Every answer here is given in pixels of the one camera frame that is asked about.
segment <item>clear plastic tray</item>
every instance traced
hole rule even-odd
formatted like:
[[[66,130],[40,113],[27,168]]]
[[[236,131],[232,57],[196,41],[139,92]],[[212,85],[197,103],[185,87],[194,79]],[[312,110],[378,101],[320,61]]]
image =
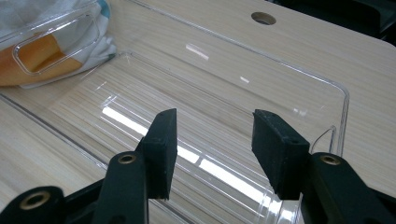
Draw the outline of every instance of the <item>clear plastic tray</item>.
[[[311,143],[342,155],[348,93],[341,85],[159,8],[115,0],[109,33],[119,55],[3,100],[106,169],[134,150],[160,111],[177,109],[178,157],[170,201],[155,223],[293,223],[251,151],[252,112],[277,113]]]

